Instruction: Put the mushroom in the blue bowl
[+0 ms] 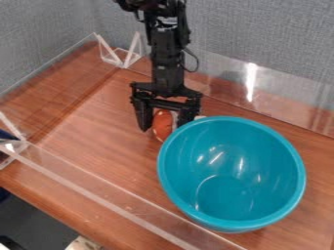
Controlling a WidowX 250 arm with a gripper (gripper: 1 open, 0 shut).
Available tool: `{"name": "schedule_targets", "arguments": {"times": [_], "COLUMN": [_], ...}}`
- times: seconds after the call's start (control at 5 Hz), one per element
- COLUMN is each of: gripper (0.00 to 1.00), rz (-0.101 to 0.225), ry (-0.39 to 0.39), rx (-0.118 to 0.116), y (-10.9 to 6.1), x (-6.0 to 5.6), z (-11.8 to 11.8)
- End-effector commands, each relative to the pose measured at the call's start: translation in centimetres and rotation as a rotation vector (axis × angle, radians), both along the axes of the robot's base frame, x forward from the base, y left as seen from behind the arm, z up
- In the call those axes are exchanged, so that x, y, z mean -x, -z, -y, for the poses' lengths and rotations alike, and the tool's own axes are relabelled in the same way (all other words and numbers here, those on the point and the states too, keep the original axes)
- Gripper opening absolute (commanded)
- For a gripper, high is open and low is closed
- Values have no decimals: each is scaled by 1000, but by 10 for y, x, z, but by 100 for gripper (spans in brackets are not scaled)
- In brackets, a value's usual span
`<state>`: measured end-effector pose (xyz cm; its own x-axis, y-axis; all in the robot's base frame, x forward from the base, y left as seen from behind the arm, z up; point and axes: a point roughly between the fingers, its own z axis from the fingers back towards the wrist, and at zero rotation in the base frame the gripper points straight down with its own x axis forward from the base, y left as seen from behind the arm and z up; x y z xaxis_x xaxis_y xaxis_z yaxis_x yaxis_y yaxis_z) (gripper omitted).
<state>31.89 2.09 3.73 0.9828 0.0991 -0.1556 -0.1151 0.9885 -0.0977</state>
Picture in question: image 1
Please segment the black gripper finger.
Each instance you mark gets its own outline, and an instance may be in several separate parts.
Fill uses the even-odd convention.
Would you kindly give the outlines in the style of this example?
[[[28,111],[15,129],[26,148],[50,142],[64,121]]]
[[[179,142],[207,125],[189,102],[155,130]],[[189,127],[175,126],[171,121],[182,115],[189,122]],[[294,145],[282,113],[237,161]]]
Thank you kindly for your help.
[[[178,112],[176,126],[182,127],[195,120],[195,117],[199,115],[199,108],[197,106],[182,106],[178,108]]]
[[[152,124],[152,106],[150,101],[132,100],[139,128],[146,132]]]

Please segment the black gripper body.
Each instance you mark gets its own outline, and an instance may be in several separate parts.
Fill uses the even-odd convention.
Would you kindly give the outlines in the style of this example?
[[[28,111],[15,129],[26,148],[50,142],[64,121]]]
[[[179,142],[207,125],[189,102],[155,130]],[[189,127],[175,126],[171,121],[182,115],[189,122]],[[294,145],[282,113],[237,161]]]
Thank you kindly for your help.
[[[199,112],[202,93],[185,83],[185,54],[167,62],[152,58],[150,82],[132,82],[131,102],[136,112],[152,112],[155,107],[179,112]]]

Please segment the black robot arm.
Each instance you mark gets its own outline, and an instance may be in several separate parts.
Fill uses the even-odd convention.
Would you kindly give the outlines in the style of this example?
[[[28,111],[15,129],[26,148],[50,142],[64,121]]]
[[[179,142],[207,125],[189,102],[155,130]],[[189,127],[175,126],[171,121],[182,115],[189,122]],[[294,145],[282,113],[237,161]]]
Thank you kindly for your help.
[[[151,47],[151,83],[132,82],[131,103],[139,128],[152,126],[154,110],[178,112],[181,127],[195,120],[201,110],[202,93],[185,85],[186,53],[191,43],[187,21],[187,0],[114,0],[126,12],[144,23],[147,45]]]

